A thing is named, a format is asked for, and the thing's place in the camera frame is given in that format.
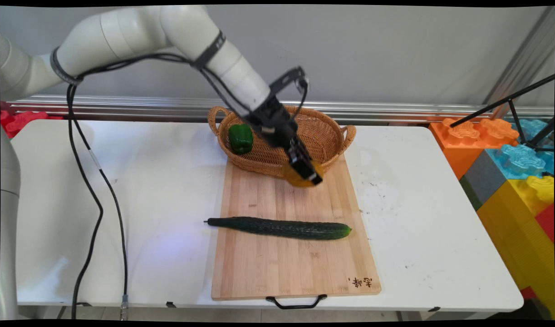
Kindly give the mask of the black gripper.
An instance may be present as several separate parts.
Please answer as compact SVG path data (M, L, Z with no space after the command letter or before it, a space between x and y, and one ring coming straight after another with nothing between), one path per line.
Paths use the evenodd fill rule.
M310 185L323 182L323 173L318 171L320 166L314 163L308 149L297 135L298 124L277 97L269 98L248 114L247 122L270 147L288 149L288 182L309 182Z

